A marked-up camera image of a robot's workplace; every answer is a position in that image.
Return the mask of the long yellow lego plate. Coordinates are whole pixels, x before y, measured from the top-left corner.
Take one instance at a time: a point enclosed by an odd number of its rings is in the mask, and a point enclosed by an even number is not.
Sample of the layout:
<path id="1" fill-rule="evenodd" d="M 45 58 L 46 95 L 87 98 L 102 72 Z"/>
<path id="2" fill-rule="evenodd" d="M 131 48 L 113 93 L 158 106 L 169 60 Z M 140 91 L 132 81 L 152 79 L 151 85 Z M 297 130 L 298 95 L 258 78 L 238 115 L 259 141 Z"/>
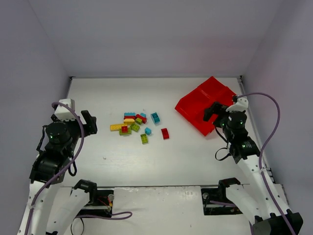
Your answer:
<path id="1" fill-rule="evenodd" d="M 113 125 L 110 125 L 110 131 L 119 131 L 122 129 L 122 127 L 127 127 L 128 125 L 125 124 L 125 123 L 122 123 L 122 124 L 113 124 Z"/>

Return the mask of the small red lego brick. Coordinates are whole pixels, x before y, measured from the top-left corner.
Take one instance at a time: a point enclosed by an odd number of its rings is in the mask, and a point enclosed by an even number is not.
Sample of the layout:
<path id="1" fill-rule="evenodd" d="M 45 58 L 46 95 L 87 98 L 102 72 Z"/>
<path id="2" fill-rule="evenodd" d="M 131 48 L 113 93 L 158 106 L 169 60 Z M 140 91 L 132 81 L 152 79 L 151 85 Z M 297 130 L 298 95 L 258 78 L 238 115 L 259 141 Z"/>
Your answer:
<path id="1" fill-rule="evenodd" d="M 121 127 L 121 132 L 122 133 L 128 133 L 128 126 L 126 125 L 126 126 L 122 126 Z"/>

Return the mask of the green lego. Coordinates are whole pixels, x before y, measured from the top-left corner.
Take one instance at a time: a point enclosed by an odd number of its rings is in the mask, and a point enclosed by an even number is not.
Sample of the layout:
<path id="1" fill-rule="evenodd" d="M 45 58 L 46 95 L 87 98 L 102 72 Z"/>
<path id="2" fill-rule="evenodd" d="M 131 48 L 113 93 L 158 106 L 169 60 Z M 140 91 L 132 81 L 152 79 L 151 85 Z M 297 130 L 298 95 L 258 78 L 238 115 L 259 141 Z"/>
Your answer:
<path id="1" fill-rule="evenodd" d="M 127 135 L 130 135 L 131 133 L 132 133 L 131 129 L 128 129 L 127 132 L 123 132 L 122 129 L 119 129 L 119 135 L 120 136 L 127 136 Z"/>

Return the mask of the green lego brick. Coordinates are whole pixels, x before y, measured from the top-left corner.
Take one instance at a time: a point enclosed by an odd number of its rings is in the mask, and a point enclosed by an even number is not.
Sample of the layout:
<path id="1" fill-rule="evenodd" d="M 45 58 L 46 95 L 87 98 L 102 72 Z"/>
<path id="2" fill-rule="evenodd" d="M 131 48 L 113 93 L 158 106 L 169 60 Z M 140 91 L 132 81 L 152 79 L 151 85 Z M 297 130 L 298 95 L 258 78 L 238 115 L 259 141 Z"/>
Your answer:
<path id="1" fill-rule="evenodd" d="M 142 144 L 147 144 L 149 142 L 146 134 L 141 134 L 140 138 L 141 138 Z"/>
<path id="2" fill-rule="evenodd" d="M 143 124 L 143 120 L 140 119 L 140 118 L 136 118 L 136 119 L 135 119 L 135 122 L 136 122 L 137 124 L 139 124 L 139 125 L 142 125 L 142 124 Z"/>
<path id="3" fill-rule="evenodd" d="M 132 123 L 132 124 L 130 125 L 130 129 L 131 129 L 132 131 L 138 132 L 138 131 L 140 130 L 140 126 L 137 125 L 136 123 Z"/>

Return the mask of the small blue lego brick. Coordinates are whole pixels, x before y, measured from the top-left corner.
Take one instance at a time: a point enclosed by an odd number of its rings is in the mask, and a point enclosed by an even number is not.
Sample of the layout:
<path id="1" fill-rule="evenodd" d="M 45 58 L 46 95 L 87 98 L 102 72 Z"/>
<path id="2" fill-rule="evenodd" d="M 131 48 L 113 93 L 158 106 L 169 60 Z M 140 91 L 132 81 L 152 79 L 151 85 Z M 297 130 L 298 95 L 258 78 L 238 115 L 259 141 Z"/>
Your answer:
<path id="1" fill-rule="evenodd" d="M 146 128 L 145 128 L 145 134 L 146 134 L 146 135 L 151 135 L 151 133 L 152 133 L 151 129 L 148 128 L 148 127 L 146 127 Z"/>

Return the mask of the red curved lego brick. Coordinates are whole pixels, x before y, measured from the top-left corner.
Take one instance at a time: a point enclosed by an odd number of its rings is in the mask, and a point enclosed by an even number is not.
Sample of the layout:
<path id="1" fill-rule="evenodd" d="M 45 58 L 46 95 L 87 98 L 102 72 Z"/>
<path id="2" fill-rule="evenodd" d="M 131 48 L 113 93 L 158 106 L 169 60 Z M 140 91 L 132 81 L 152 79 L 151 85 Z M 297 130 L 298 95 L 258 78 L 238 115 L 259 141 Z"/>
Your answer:
<path id="1" fill-rule="evenodd" d="M 168 129 L 167 129 L 167 128 L 162 128 L 162 129 L 161 129 L 161 132 L 162 132 L 162 136 L 163 136 L 163 139 L 164 139 L 164 140 L 169 139 L 169 132 L 168 132 Z"/>

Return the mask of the large blue lego brick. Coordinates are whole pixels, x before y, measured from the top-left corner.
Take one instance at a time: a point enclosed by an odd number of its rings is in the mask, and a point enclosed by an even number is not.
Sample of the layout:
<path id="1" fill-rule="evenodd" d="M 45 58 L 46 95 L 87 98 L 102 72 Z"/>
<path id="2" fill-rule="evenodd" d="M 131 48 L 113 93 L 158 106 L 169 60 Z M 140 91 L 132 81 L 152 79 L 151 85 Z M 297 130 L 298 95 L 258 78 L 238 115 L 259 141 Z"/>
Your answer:
<path id="1" fill-rule="evenodd" d="M 160 117 L 157 113 L 152 113 L 151 114 L 151 119 L 154 124 L 159 124 L 160 123 Z"/>

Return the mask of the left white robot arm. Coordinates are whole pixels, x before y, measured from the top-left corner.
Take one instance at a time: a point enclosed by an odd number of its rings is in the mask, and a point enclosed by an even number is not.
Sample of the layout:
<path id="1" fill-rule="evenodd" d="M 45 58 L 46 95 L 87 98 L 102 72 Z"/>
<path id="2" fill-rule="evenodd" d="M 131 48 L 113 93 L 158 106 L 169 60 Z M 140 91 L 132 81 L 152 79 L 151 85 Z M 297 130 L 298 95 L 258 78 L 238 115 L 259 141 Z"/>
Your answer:
<path id="1" fill-rule="evenodd" d="M 97 196 L 97 184 L 81 179 L 74 186 L 65 206 L 49 221 L 54 198 L 65 174 L 75 176 L 75 160 L 85 137 L 97 133 L 96 117 L 83 110 L 79 117 L 74 111 L 55 112 L 52 123 L 42 127 L 42 137 L 36 148 L 38 156 L 30 173 L 29 196 L 18 230 L 20 235 L 62 235 L 83 206 Z"/>

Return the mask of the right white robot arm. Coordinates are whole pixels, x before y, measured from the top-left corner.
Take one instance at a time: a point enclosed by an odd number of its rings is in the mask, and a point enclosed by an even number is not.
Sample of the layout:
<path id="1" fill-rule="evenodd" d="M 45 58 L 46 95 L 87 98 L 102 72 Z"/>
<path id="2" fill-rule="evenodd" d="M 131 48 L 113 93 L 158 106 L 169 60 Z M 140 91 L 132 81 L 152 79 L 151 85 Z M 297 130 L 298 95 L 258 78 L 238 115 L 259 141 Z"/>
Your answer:
<path id="1" fill-rule="evenodd" d="M 219 189 L 248 219 L 254 235 L 297 235 L 303 219 L 300 213 L 292 212 L 271 180 L 261 152 L 246 130 L 247 107 L 248 100 L 241 98 L 231 106 L 214 102 L 204 111 L 204 121 L 217 116 L 213 125 L 222 129 L 226 149 L 247 177 L 254 196 L 236 178 L 220 180 Z"/>

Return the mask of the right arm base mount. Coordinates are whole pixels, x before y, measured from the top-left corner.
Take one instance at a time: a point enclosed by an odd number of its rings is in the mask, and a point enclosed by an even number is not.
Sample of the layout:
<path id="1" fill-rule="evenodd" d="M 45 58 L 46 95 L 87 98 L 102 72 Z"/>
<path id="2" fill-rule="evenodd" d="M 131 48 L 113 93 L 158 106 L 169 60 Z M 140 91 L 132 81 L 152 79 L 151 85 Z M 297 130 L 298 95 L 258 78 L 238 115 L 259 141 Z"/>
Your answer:
<path id="1" fill-rule="evenodd" d="M 201 188 L 201 199 L 205 216 L 242 214 L 217 187 Z"/>

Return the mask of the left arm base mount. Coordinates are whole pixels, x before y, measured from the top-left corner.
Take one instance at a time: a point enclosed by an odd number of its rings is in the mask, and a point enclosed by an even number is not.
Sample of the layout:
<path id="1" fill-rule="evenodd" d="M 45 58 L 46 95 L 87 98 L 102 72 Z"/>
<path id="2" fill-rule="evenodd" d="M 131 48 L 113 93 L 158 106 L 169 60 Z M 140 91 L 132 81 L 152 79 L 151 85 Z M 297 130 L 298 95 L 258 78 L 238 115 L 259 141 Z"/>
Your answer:
<path id="1" fill-rule="evenodd" d="M 95 215 L 100 217 L 111 217 L 114 200 L 114 190 L 100 188 L 97 190 L 96 198 L 93 202 L 86 204 L 78 215 Z"/>

